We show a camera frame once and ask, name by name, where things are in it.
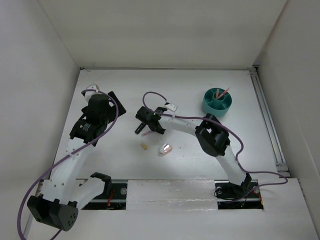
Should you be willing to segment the pink cap black highlighter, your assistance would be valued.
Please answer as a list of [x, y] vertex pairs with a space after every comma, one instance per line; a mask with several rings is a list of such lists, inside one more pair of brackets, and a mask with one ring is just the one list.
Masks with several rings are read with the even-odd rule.
[[145, 123], [141, 123], [137, 128], [136, 130], [134, 131], [135, 134], [139, 134], [144, 128], [145, 128], [146, 124]]

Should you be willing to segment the purple pastel pen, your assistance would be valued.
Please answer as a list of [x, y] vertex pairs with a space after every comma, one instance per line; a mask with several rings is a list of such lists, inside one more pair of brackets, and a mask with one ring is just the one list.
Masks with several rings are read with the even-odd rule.
[[153, 132], [153, 131], [149, 130], [149, 131], [147, 131], [147, 132], [142, 133], [141, 136], [144, 137], [144, 136], [146, 136], [146, 135], [148, 135], [148, 134], [150, 134], [150, 133], [152, 133], [152, 132]]

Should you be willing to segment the orange pastel pen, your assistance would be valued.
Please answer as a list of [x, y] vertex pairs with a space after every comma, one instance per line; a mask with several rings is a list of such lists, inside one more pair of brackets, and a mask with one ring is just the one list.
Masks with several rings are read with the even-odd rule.
[[219, 95], [220, 95], [220, 89], [217, 88], [216, 93], [215, 93], [215, 99], [219, 99]]

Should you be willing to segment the pink red pen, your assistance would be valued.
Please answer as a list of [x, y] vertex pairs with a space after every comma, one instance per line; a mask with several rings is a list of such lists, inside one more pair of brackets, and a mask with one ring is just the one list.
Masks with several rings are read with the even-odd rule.
[[225, 91], [223, 91], [218, 98], [220, 99], [222, 96], [224, 96], [228, 91], [230, 90], [230, 87], [228, 87]]

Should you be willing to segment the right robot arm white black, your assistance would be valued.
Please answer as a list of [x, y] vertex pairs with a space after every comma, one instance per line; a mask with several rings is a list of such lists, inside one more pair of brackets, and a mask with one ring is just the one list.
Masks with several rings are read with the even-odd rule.
[[150, 130], [164, 134], [166, 130], [175, 130], [190, 134], [197, 138], [201, 149], [209, 156], [217, 159], [231, 184], [231, 191], [237, 197], [249, 192], [252, 178], [239, 165], [234, 154], [229, 133], [212, 114], [205, 117], [183, 117], [165, 114], [164, 107], [155, 111], [142, 106], [135, 118], [147, 125]]

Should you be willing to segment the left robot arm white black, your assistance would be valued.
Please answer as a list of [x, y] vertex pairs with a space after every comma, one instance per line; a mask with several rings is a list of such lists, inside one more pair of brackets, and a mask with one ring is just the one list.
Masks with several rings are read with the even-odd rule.
[[111, 177], [99, 172], [78, 186], [76, 178], [89, 154], [127, 111], [113, 91], [84, 90], [87, 106], [75, 122], [62, 159], [39, 196], [30, 196], [27, 207], [37, 222], [69, 231], [79, 210], [95, 197], [107, 198], [112, 191]]

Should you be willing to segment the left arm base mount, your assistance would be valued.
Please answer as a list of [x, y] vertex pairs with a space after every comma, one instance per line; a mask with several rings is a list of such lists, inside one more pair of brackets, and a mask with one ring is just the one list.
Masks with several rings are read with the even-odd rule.
[[126, 210], [128, 182], [116, 180], [112, 182], [108, 195], [99, 195], [85, 205], [82, 210]]

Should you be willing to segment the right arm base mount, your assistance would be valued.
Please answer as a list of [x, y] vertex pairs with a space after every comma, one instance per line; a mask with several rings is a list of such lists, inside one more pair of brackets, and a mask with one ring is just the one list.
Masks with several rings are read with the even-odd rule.
[[217, 198], [217, 208], [219, 210], [263, 210], [264, 203], [260, 189], [251, 190], [257, 185], [257, 182], [251, 182], [248, 190], [243, 191], [239, 186], [232, 186], [229, 182], [216, 182], [213, 194]]

